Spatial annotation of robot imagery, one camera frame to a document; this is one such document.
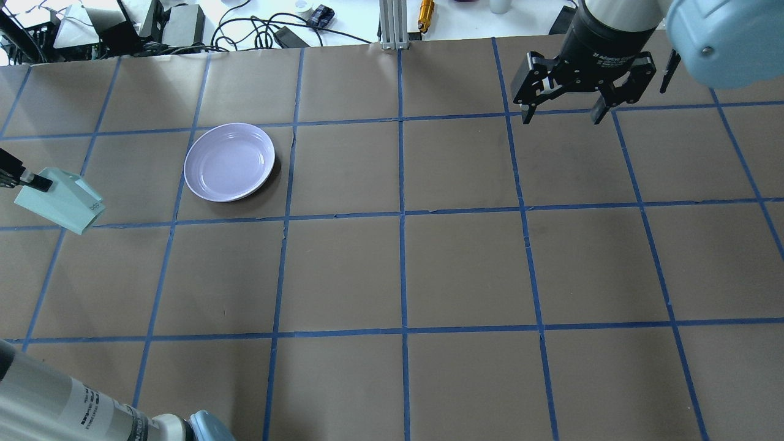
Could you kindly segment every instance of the plate rim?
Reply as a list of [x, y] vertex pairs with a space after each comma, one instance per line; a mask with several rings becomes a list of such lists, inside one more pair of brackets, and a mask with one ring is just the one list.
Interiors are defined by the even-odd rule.
[[[205, 197], [203, 194], [200, 194], [199, 192], [194, 190], [194, 185], [192, 185], [190, 180], [188, 179], [188, 172], [187, 172], [188, 160], [191, 158], [191, 153], [193, 153], [197, 149], [198, 142], [202, 138], [206, 137], [208, 134], [210, 134], [213, 131], [216, 131], [218, 129], [226, 129], [227, 127], [231, 127], [231, 126], [249, 127], [249, 128], [252, 129], [253, 132], [263, 133], [263, 135], [266, 136], [267, 139], [270, 140], [270, 150], [271, 150], [271, 153], [272, 153], [272, 161], [271, 161], [270, 166], [267, 169], [267, 171], [264, 172], [262, 174], [262, 177], [259, 179], [258, 185], [254, 184], [254, 186], [250, 187], [248, 190], [243, 191], [242, 193], [240, 193], [240, 194], [238, 194], [236, 196], [232, 195], [228, 199], [215, 199], [215, 198]], [[266, 160], [267, 159], [266, 155], [265, 155], [266, 152], [264, 150], [265, 149], [263, 147], [261, 147], [259, 149], [260, 154]], [[239, 199], [246, 198], [246, 197], [250, 196], [251, 194], [253, 194], [253, 192], [255, 192], [256, 190], [261, 188], [261, 186], [264, 185], [265, 182], [267, 182], [267, 179], [269, 179], [270, 175], [272, 174], [272, 169], [274, 168], [274, 165], [275, 165], [276, 161], [277, 161], [277, 158], [276, 158], [276, 155], [275, 155], [275, 146], [274, 146], [274, 142], [272, 142], [272, 138], [270, 137], [269, 133], [265, 132], [263, 129], [261, 129], [258, 126], [254, 126], [253, 124], [248, 124], [247, 122], [228, 122], [226, 124], [221, 124], [220, 126], [215, 126], [215, 127], [211, 128], [210, 130], [207, 130], [196, 141], [194, 141], [194, 143], [188, 149], [188, 153], [185, 155], [185, 161], [183, 162], [183, 177], [185, 179], [185, 184], [188, 186], [188, 188], [191, 190], [191, 192], [194, 195], [198, 196], [199, 198], [204, 199], [205, 201], [210, 201], [210, 202], [233, 202], [233, 201], [237, 201]]]

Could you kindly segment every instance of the white cup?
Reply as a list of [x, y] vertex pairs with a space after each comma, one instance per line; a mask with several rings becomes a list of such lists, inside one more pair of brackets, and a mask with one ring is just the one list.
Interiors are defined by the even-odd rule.
[[512, 7], [512, 0], [490, 0], [490, 10], [494, 14], [505, 14]]

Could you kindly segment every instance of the mint green object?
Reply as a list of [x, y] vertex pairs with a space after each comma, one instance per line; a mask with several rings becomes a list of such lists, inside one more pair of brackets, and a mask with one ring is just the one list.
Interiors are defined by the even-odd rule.
[[49, 191], [22, 187], [13, 201], [15, 204], [78, 235], [93, 225], [106, 209], [103, 197], [79, 175], [52, 167], [38, 175], [53, 182]]

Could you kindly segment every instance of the black cable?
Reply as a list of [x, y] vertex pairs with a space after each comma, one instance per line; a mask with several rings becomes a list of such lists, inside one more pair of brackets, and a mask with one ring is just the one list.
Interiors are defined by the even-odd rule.
[[[254, 32], [254, 31], [251, 31], [251, 33], [250, 33], [250, 34], [247, 34], [247, 35], [245, 36], [245, 38], [247, 38], [247, 37], [251, 36], [251, 35], [253, 34], [253, 32]], [[229, 43], [229, 44], [231, 45], [231, 47], [233, 47], [233, 48], [234, 48], [234, 50], [238, 50], [238, 48], [237, 48], [237, 44], [238, 44], [238, 43], [237, 43], [236, 41], [232, 40], [231, 38], [228, 38], [226, 35], [221, 35], [220, 37], [218, 37], [218, 38], [215, 40], [215, 46], [219, 46], [219, 47], [220, 47], [220, 44], [219, 44], [219, 43], [220, 43], [220, 40], [226, 40], [226, 42], [227, 42], [227, 43]]]
[[224, 49], [222, 47], [209, 46], [209, 45], [199, 45], [199, 46], [186, 46], [186, 47], [176, 48], [175, 50], [173, 50], [171, 52], [167, 52], [167, 54], [169, 54], [169, 55], [176, 55], [178, 53], [183, 53], [183, 52], [188, 51], [188, 50], [196, 50], [196, 49], [198, 49], [200, 51], [206, 49], [206, 50], [212, 50], [212, 51], [215, 51], [215, 52], [229, 52], [228, 50], [226, 50], [226, 49]]
[[24, 13], [26, 13], [26, 14], [29, 14], [29, 13], [33, 12], [33, 10], [34, 10], [34, 9], [43, 7], [43, 6], [44, 6], [44, 4], [45, 4], [45, 3], [47, 3], [48, 1], [49, 1], [49, 0], [44, 0], [43, 2], [40, 2], [40, 3], [38, 3], [37, 5], [33, 6], [32, 8], [30, 8], [30, 9], [28, 9], [28, 10], [24, 11]]
[[[295, 15], [295, 14], [291, 14], [291, 13], [275, 13], [275, 14], [272, 14], [272, 16], [269, 19], [267, 19], [267, 22], [268, 23], [274, 23], [274, 20], [275, 20], [276, 16], [291, 16], [291, 17], [294, 17], [297, 20], [301, 20], [305, 24], [307, 24], [307, 20], [305, 20], [301, 16], [298, 16], [298, 15]], [[321, 47], [324, 47], [324, 41], [321, 40], [321, 34], [318, 33], [318, 29], [316, 29], [316, 27], [311, 27], [311, 26], [308, 26], [308, 27], [310, 27], [310, 29], [313, 29], [313, 31], [316, 33], [316, 36], [318, 37], [318, 44]]]
[[[262, 19], [260, 19], [258, 17], [256, 17], [256, 18], [233, 18], [231, 20], [226, 20], [226, 21], [222, 22], [221, 24], [218, 25], [218, 27], [215, 29], [215, 32], [212, 34], [212, 39], [210, 40], [211, 44], [215, 45], [215, 37], [218, 35], [219, 31], [222, 32], [222, 30], [221, 30], [222, 26], [225, 26], [225, 25], [227, 25], [229, 23], [233, 23], [233, 22], [237, 22], [237, 21], [254, 21], [254, 20], [259, 21], [259, 22], [261, 22], [263, 24], [265, 24], [267, 22], [267, 20], [262, 20]], [[357, 37], [355, 35], [347, 34], [346, 32], [335, 31], [334, 29], [328, 29], [326, 27], [311, 27], [311, 26], [308, 26], [307, 24], [289, 23], [289, 22], [285, 22], [285, 21], [270, 21], [269, 23], [271, 23], [271, 24], [283, 24], [283, 25], [286, 25], [286, 26], [308, 27], [310, 29], [314, 29], [314, 30], [318, 30], [318, 31], [326, 31], [326, 32], [331, 32], [333, 34], [343, 35], [345, 37], [353, 38], [353, 39], [358, 40], [358, 41], [363, 42], [363, 43], [368, 43], [368, 44], [372, 43], [372, 42], [369, 42], [368, 40], [365, 40], [364, 38], [359, 38], [359, 37]]]
[[[245, 5], [247, 5], [248, 3], [250, 3], [250, 0], [245, 0], [245, 3], [242, 3], [241, 5], [236, 5], [236, 6], [235, 6], [235, 7], [233, 7], [233, 8], [229, 8], [229, 9], [227, 9], [227, 11], [226, 11], [225, 13], [223, 13], [223, 15], [222, 15], [222, 16], [220, 16], [220, 20], [218, 20], [218, 28], [216, 28], [216, 32], [215, 32], [215, 34], [217, 33], [217, 30], [218, 30], [218, 29], [220, 29], [220, 24], [223, 22], [223, 19], [224, 19], [224, 18], [226, 18], [226, 16], [227, 16], [227, 15], [228, 15], [228, 14], [229, 14], [231, 11], [234, 11], [234, 10], [236, 10], [236, 9], [240, 9], [242, 6], [245, 6]], [[212, 34], [212, 39], [210, 40], [210, 44], [213, 44], [213, 43], [214, 43], [214, 41], [215, 41], [215, 34]], [[220, 34], [221, 34], [222, 36], [224, 36], [224, 37], [226, 36], [226, 34], [224, 34], [224, 33], [223, 33], [223, 30], [221, 30], [221, 31], [220, 31]]]
[[30, 42], [33, 43], [33, 46], [35, 46], [36, 50], [38, 51], [38, 55], [41, 56], [41, 62], [42, 63], [48, 63], [49, 60], [46, 58], [46, 55], [44, 55], [44, 52], [41, 50], [41, 47], [38, 46], [38, 44], [35, 42], [35, 40], [30, 36], [30, 33], [27, 32], [27, 30], [24, 28], [24, 26], [22, 26], [22, 23], [19, 22], [19, 19], [17, 19], [16, 16], [11, 13], [11, 9], [8, 9], [8, 6], [6, 6], [6, 5], [3, 5], [3, 9], [8, 11], [8, 16], [13, 21], [16, 21], [16, 24], [19, 26], [19, 29], [21, 29], [22, 32], [24, 32], [24, 34], [30, 39]]
[[65, 15], [64, 13], [62, 13], [62, 12], [60, 12], [60, 11], [56, 11], [56, 10], [54, 10], [54, 9], [52, 9], [52, 8], [49, 8], [49, 7], [47, 7], [47, 6], [39, 6], [39, 8], [41, 8], [41, 9], [46, 9], [46, 10], [48, 10], [48, 11], [51, 11], [51, 12], [53, 12], [53, 13], [54, 13], [55, 15], [57, 15], [57, 16], [62, 16], [64, 20], [73, 20], [73, 21], [78, 21], [79, 23], [81, 23], [81, 24], [84, 24], [85, 26], [90, 26], [90, 27], [93, 27], [93, 25], [92, 25], [92, 24], [90, 24], [90, 23], [86, 23], [86, 22], [84, 22], [84, 21], [81, 21], [81, 20], [79, 20], [78, 18], [76, 18], [75, 16], [67, 16], [67, 15]]

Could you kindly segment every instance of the cable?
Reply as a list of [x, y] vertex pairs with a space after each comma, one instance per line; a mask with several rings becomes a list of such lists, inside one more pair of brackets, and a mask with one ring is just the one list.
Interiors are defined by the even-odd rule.
[[38, 6], [38, 8], [41, 8], [41, 9], [46, 9], [46, 10], [48, 10], [48, 11], [51, 11], [51, 12], [52, 12], [52, 13], [54, 13], [55, 15], [63, 17], [63, 19], [64, 19], [64, 20], [73, 20], [73, 21], [78, 21], [79, 23], [81, 23], [81, 24], [84, 24], [85, 26], [90, 26], [90, 27], [93, 27], [93, 25], [92, 25], [92, 24], [90, 24], [90, 23], [86, 23], [86, 22], [84, 22], [84, 21], [81, 21], [81, 20], [79, 20], [78, 18], [76, 18], [75, 16], [67, 16], [67, 15], [65, 15], [64, 13], [62, 13], [61, 11], [56, 11], [56, 10], [54, 10], [54, 9], [52, 9], [52, 8], [49, 8], [48, 6]]
[[150, 53], [145, 54], [144, 52], [142, 52], [142, 53], [133, 54], [132, 56], [140, 57], [140, 56], [155, 56], [155, 55], [177, 55], [191, 50], [197, 50], [199, 52], [201, 52], [202, 50], [213, 51], [213, 52], [229, 52], [225, 48], [219, 46], [206, 45], [202, 42], [195, 42], [190, 46], [169, 46], [159, 42], [146, 42], [142, 45], [142, 49], [145, 52], [150, 52]]
[[34, 10], [34, 9], [43, 7], [43, 6], [44, 6], [44, 4], [45, 4], [45, 3], [47, 3], [48, 1], [49, 1], [49, 0], [44, 0], [43, 2], [40, 2], [40, 3], [38, 3], [37, 5], [33, 6], [32, 8], [30, 8], [30, 9], [28, 9], [28, 10], [24, 11], [24, 13], [26, 13], [26, 14], [29, 14], [29, 13], [33, 12], [33, 10]]
[[44, 51], [41, 50], [41, 47], [38, 46], [35, 40], [30, 36], [30, 33], [28, 33], [27, 30], [24, 29], [24, 26], [22, 26], [22, 23], [19, 22], [19, 19], [17, 19], [16, 16], [11, 13], [11, 9], [8, 9], [8, 6], [6, 5], [3, 5], [3, 9], [8, 11], [8, 16], [11, 17], [12, 20], [16, 21], [16, 24], [19, 26], [19, 29], [21, 29], [24, 32], [24, 34], [30, 39], [30, 42], [33, 43], [33, 46], [35, 46], [36, 50], [38, 51], [38, 55], [41, 56], [41, 62], [48, 63], [49, 60], [46, 58], [46, 55], [44, 55]]
[[[248, 3], [250, 3], [250, 0], [245, 0], [245, 3], [242, 3], [241, 5], [236, 5], [236, 6], [235, 6], [235, 7], [233, 7], [233, 8], [229, 8], [229, 9], [227, 9], [227, 11], [226, 11], [225, 13], [223, 13], [223, 15], [222, 15], [222, 16], [220, 16], [220, 20], [218, 20], [218, 28], [217, 28], [217, 29], [220, 29], [220, 24], [223, 22], [223, 19], [224, 19], [224, 18], [226, 18], [226, 16], [227, 16], [227, 15], [229, 15], [229, 13], [230, 13], [231, 11], [234, 11], [234, 10], [236, 10], [236, 9], [240, 9], [242, 6], [245, 6], [245, 5], [247, 5]], [[222, 36], [224, 36], [224, 37], [226, 36], [226, 34], [224, 34], [224, 33], [223, 33], [223, 30], [221, 30], [221, 31], [220, 31], [220, 34], [221, 34]], [[212, 40], [211, 40], [211, 42], [214, 42], [214, 41], [215, 41], [215, 34], [212, 34]]]
[[335, 31], [333, 29], [328, 29], [326, 27], [311, 27], [311, 26], [308, 26], [307, 24], [289, 23], [289, 22], [285, 22], [285, 21], [274, 21], [274, 20], [269, 20], [268, 21], [268, 20], [262, 20], [262, 19], [260, 19], [258, 17], [253, 17], [253, 18], [233, 18], [231, 20], [226, 20], [226, 21], [222, 22], [221, 24], [218, 25], [218, 27], [215, 29], [215, 32], [212, 34], [212, 39], [210, 40], [210, 44], [213, 45], [213, 46], [216, 44], [216, 36], [217, 36], [219, 31], [222, 32], [221, 27], [223, 27], [223, 26], [225, 26], [225, 25], [227, 25], [229, 23], [238, 22], [238, 21], [252, 21], [252, 22], [253, 21], [259, 21], [262, 24], [269, 23], [269, 24], [282, 24], [282, 25], [286, 25], [286, 26], [308, 27], [308, 28], [313, 29], [315, 31], [326, 31], [326, 32], [330, 32], [330, 33], [333, 33], [333, 34], [343, 35], [343, 36], [348, 37], [348, 38], [353, 38], [353, 39], [358, 40], [358, 41], [363, 42], [363, 43], [368, 43], [368, 44], [372, 43], [372, 42], [370, 42], [368, 40], [365, 40], [364, 38], [359, 38], [359, 37], [357, 37], [355, 35], [347, 34], [346, 32]]
[[[297, 20], [301, 20], [305, 24], [307, 24], [307, 20], [305, 20], [301, 16], [298, 16], [298, 15], [295, 15], [295, 14], [291, 14], [291, 13], [275, 13], [275, 14], [272, 14], [272, 16], [267, 20], [267, 22], [268, 23], [274, 23], [274, 20], [275, 20], [276, 16], [290, 16], [290, 17], [294, 17]], [[313, 29], [313, 31], [316, 33], [316, 36], [318, 37], [318, 44], [323, 47], [324, 46], [324, 41], [321, 40], [321, 34], [318, 33], [318, 29], [316, 27], [311, 27], [311, 26], [308, 26], [308, 27]]]

